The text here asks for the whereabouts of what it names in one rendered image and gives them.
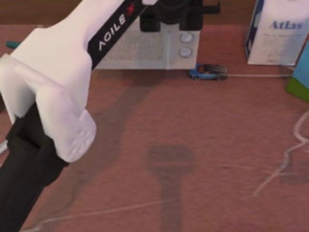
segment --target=red x logo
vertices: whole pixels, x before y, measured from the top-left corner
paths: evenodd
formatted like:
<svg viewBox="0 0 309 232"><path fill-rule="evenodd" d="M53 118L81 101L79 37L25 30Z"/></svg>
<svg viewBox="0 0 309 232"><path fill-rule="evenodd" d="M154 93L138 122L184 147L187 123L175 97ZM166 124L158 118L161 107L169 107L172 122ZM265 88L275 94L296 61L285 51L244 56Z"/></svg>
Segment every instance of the red x logo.
<svg viewBox="0 0 309 232"><path fill-rule="evenodd" d="M133 14L133 12L135 11L135 6L132 3L128 8L127 8L127 16L130 16Z"/></svg>

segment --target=robotic arm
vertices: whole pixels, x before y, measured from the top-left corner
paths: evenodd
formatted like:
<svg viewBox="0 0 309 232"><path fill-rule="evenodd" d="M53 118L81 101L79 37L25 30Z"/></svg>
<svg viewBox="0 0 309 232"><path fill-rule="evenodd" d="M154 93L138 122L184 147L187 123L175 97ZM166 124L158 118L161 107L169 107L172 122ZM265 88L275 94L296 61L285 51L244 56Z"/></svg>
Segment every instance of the robotic arm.
<svg viewBox="0 0 309 232"><path fill-rule="evenodd" d="M91 146L90 75L130 25L152 7L161 22L187 27L190 7L201 12L197 2L83 0L66 19L35 29L0 59L0 92L13 125L0 168L0 232L19 231L43 189Z"/></svg>

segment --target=green object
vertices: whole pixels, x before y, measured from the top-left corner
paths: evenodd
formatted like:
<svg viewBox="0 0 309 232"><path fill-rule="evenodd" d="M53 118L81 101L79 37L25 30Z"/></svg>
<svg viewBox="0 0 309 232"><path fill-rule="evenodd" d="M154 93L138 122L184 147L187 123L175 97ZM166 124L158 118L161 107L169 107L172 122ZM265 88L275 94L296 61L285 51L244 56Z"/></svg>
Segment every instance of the green object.
<svg viewBox="0 0 309 232"><path fill-rule="evenodd" d="M286 86L286 91L302 100L309 102L309 89L296 78L292 77Z"/></svg>
<svg viewBox="0 0 309 232"><path fill-rule="evenodd" d="M7 41L5 44L7 47L15 49L21 44L21 42Z"/></svg>

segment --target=white robotic arm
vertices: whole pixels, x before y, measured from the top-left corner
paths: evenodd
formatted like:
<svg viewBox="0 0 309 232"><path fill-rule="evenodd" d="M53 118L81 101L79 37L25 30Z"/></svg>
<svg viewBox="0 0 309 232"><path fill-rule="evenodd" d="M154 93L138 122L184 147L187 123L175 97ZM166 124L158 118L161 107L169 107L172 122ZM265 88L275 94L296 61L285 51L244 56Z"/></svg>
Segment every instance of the white robotic arm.
<svg viewBox="0 0 309 232"><path fill-rule="evenodd" d="M96 134L96 125L85 109L93 68L88 44L100 29L108 32L93 41L97 50L92 55L100 57L102 47L110 49L113 44L108 42L113 43L121 27L129 26L126 23L134 10L155 3L83 0L60 23L35 29L11 55L0 60L0 92L11 122L24 117L36 102L44 132L54 140L58 156L66 162L78 160Z"/></svg>

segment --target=blue toy car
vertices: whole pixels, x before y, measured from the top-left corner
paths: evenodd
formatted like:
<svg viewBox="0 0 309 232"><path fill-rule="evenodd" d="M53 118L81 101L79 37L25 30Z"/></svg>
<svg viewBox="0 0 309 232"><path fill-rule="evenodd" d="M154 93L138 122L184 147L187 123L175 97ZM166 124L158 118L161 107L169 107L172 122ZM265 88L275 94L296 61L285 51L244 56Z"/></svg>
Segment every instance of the blue toy car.
<svg viewBox="0 0 309 232"><path fill-rule="evenodd" d="M227 68L217 64L197 64L195 69L189 71L194 80L218 80L227 78Z"/></svg>

